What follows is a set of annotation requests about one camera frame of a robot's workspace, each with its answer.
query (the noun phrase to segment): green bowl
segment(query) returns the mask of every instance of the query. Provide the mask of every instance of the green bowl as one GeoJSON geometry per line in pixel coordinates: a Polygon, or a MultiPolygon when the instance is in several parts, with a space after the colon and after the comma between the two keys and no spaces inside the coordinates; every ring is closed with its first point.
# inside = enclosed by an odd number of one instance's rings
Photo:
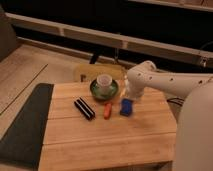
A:
{"type": "Polygon", "coordinates": [[[101,94],[99,87],[97,86],[97,81],[93,80],[90,84],[90,91],[93,97],[97,100],[105,101],[112,99],[116,93],[118,92],[118,84],[115,80],[112,80],[112,84],[110,85],[110,91],[107,94],[101,94]]]}

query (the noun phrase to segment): white cup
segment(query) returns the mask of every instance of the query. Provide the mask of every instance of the white cup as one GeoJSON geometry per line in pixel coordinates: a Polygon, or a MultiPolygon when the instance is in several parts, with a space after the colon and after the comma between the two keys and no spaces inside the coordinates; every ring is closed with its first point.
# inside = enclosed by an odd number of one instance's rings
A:
{"type": "Polygon", "coordinates": [[[108,74],[101,74],[98,75],[96,80],[99,92],[103,95],[107,95],[110,91],[110,86],[112,84],[112,77],[108,74]]]}

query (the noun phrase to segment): wooden tabletop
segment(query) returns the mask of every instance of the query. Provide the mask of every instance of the wooden tabletop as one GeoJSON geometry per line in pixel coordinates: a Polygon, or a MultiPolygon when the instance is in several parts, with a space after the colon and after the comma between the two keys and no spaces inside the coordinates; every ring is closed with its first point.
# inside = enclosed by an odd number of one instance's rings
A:
{"type": "Polygon", "coordinates": [[[40,171],[92,170],[171,161],[176,122],[162,92],[145,88],[134,102],[131,117],[120,111],[120,92],[112,115],[103,118],[104,104],[91,97],[90,82],[56,84],[52,95],[39,164],[40,171]],[[96,112],[87,121],[73,102],[82,97],[96,112]]]}

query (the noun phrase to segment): dark gray mat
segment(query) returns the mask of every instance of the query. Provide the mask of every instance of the dark gray mat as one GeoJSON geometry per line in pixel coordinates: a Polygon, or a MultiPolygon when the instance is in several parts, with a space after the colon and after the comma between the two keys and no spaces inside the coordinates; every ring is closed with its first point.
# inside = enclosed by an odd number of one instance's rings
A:
{"type": "Polygon", "coordinates": [[[37,168],[53,85],[38,84],[0,141],[0,161],[37,168]]]}

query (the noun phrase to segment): blue block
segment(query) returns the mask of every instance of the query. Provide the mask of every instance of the blue block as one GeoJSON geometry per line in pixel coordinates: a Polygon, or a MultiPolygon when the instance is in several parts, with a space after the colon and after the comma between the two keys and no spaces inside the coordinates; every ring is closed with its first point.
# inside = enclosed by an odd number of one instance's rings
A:
{"type": "Polygon", "coordinates": [[[132,100],[122,99],[120,114],[130,116],[132,114],[132,100]]]}

